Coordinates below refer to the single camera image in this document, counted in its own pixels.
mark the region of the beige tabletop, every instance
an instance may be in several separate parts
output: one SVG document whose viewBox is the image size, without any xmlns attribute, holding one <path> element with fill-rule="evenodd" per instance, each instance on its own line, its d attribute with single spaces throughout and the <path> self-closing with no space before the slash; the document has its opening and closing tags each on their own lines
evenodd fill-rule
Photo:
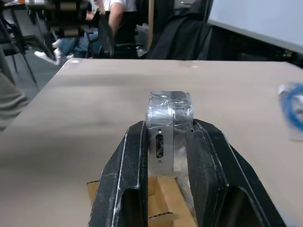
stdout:
<svg viewBox="0 0 303 227">
<path fill-rule="evenodd" d="M 288 139 L 277 88 L 303 82 L 282 62 L 70 60 L 0 134 L 0 226 L 85 227 L 97 180 L 151 90 L 190 92 L 254 167 L 283 217 L 303 226 L 303 143 Z"/>
</svg>

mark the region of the white shirt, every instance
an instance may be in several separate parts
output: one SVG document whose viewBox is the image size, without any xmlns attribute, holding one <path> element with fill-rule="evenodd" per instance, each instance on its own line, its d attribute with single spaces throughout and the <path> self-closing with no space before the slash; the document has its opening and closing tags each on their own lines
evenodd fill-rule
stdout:
<svg viewBox="0 0 303 227">
<path fill-rule="evenodd" d="M 105 11 L 110 11 L 110 7 L 114 3 L 121 3 L 124 6 L 124 12 L 137 11 L 136 0 L 103 0 Z"/>
</svg>

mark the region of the whiteboard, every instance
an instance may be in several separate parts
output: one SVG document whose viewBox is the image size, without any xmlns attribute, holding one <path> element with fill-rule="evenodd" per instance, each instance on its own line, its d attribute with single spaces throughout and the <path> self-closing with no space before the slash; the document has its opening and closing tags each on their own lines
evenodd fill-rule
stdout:
<svg viewBox="0 0 303 227">
<path fill-rule="evenodd" d="M 214 0 L 208 23 L 303 53 L 303 0 Z"/>
</svg>

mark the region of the cardboard box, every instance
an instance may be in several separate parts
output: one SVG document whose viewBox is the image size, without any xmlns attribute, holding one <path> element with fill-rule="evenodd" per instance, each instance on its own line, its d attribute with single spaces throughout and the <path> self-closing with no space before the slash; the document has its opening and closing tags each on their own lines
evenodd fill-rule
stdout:
<svg viewBox="0 0 303 227">
<path fill-rule="evenodd" d="M 99 181 L 87 184 L 93 204 Z M 196 223 L 173 177 L 148 178 L 148 226 L 149 227 L 196 227 Z"/>
</svg>

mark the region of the chair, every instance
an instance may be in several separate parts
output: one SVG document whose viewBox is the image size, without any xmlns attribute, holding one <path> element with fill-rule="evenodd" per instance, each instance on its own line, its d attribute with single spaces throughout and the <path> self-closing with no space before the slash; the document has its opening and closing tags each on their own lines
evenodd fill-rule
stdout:
<svg viewBox="0 0 303 227">
<path fill-rule="evenodd" d="M 10 24 L 4 18 L 0 18 L 0 36 L 1 36 L 0 45 L 3 49 L 3 52 L 4 52 L 5 56 L 12 56 L 16 72 L 18 73 L 17 64 L 16 64 L 14 55 L 20 53 L 20 54 L 22 54 L 23 59 L 27 65 L 31 79 L 37 86 L 37 80 L 34 77 L 34 74 L 25 57 L 25 54 L 26 54 L 25 46 L 22 45 L 23 42 L 20 39 L 21 31 L 20 31 L 19 27 L 15 24 Z"/>
<path fill-rule="evenodd" d="M 125 12 L 122 20 L 138 21 L 136 19 L 137 17 L 137 12 Z M 121 26 L 122 29 L 119 29 L 116 38 L 114 39 L 107 19 L 108 12 L 105 15 L 99 15 L 98 31 L 102 32 L 98 33 L 98 38 L 91 40 L 89 38 L 89 34 L 92 34 L 92 32 L 87 33 L 90 55 L 93 58 L 137 59 L 138 55 L 136 48 L 144 46 L 142 44 L 135 43 L 134 37 L 136 35 L 135 28 L 137 23 L 134 22 L 124 28 Z M 102 48 L 99 50 L 99 53 L 94 53 L 92 50 L 92 44 L 98 40 L 101 40 Z"/>
</svg>

